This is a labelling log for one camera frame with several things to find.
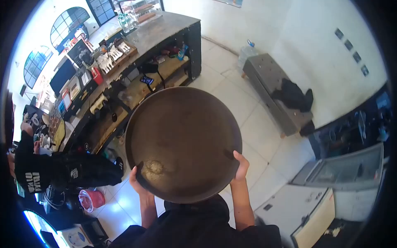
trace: dark wooden counter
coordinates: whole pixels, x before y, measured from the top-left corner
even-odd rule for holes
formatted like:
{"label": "dark wooden counter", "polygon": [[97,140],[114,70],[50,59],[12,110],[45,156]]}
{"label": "dark wooden counter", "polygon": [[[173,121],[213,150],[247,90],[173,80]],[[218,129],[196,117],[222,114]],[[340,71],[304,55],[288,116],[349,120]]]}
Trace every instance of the dark wooden counter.
{"label": "dark wooden counter", "polygon": [[[139,81],[141,75],[132,80],[127,88],[121,84],[121,81],[135,68],[151,59],[164,46],[172,42],[178,44],[184,42],[189,46],[186,52],[186,55],[189,57],[188,61],[167,58],[165,62],[159,65],[159,72],[164,78],[167,87],[187,85],[200,75],[200,20],[162,11],[157,12],[157,14],[162,16],[150,21],[126,36],[127,41],[136,46],[138,54],[132,56],[121,65],[116,72],[106,78],[89,96],[88,100],[81,107],[80,112],[76,115],[79,121],[78,123],[75,121],[74,130],[66,131],[66,137],[60,146],[60,151],[67,152],[75,146],[86,146],[88,147],[88,152],[100,153],[114,136],[123,130],[134,109],[150,94],[150,90],[144,83]],[[154,82],[151,84],[153,90],[162,88],[159,86],[161,79],[157,73],[148,73],[147,76],[154,79]],[[122,102],[119,100],[117,95],[120,90],[124,90],[128,95],[132,96],[132,101]],[[93,120],[94,116],[91,114],[89,108],[102,93],[112,100],[114,104],[112,106],[112,113],[116,113],[118,116],[116,122],[112,121],[111,113],[108,113],[106,117],[100,120]],[[84,127],[89,123],[91,124],[91,128],[84,130]]]}

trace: arched window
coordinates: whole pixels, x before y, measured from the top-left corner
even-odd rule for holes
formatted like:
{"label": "arched window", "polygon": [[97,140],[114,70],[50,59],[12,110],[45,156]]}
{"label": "arched window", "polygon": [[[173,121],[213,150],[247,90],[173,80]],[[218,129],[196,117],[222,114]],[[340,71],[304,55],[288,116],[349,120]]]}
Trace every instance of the arched window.
{"label": "arched window", "polygon": [[84,23],[88,18],[90,18],[90,15],[81,7],[73,7],[63,12],[56,19],[51,29],[52,45],[57,48],[73,29]]}
{"label": "arched window", "polygon": [[37,78],[52,54],[52,51],[46,46],[40,46],[29,54],[25,62],[25,67],[23,68],[23,77],[29,88],[33,88]]}

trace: round metal tray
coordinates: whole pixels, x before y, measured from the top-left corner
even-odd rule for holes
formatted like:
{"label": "round metal tray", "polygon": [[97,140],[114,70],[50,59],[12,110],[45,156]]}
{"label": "round metal tray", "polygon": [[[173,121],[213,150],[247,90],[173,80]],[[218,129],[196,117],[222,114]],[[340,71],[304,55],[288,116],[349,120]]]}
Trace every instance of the round metal tray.
{"label": "round metal tray", "polygon": [[173,87],[154,93],[134,111],[125,134],[137,181],[154,195],[175,203],[212,197],[233,179],[242,152],[239,126],[213,95]]}

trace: red container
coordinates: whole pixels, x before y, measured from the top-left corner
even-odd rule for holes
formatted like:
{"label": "red container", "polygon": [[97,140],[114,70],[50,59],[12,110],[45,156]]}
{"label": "red container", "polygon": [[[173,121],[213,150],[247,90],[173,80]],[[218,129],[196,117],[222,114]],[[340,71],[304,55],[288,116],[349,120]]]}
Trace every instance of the red container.
{"label": "red container", "polygon": [[105,196],[98,190],[82,189],[79,193],[81,206],[89,213],[94,209],[105,205]]}
{"label": "red container", "polygon": [[94,81],[96,82],[97,85],[100,85],[103,82],[102,74],[100,73],[99,69],[96,67],[93,67],[93,71],[95,71],[96,73],[96,75],[94,76]]}

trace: smartphone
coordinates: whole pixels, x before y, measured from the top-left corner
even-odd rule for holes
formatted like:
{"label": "smartphone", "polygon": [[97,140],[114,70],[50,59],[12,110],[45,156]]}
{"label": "smartphone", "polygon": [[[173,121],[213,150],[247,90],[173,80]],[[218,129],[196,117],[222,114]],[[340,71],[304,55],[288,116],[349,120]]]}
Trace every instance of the smartphone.
{"label": "smartphone", "polygon": [[141,78],[141,82],[143,82],[143,83],[145,83],[147,85],[151,85],[153,81],[154,81],[154,79],[149,78],[149,77],[147,77],[145,75],[143,75],[143,77]]}

